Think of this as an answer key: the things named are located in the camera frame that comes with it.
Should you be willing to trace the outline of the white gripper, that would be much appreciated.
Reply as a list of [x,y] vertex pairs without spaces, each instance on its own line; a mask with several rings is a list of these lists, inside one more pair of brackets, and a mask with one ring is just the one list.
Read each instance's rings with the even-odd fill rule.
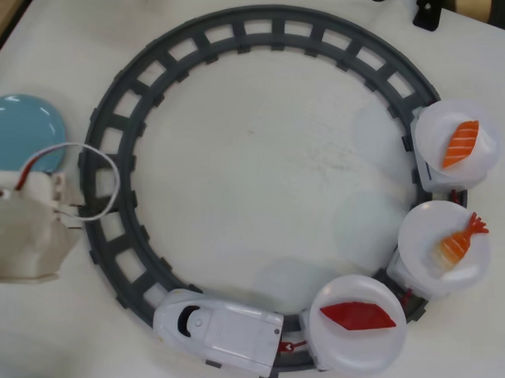
[[68,227],[51,207],[38,205],[32,234],[34,282],[44,283],[57,279],[63,261],[80,239],[80,227]]

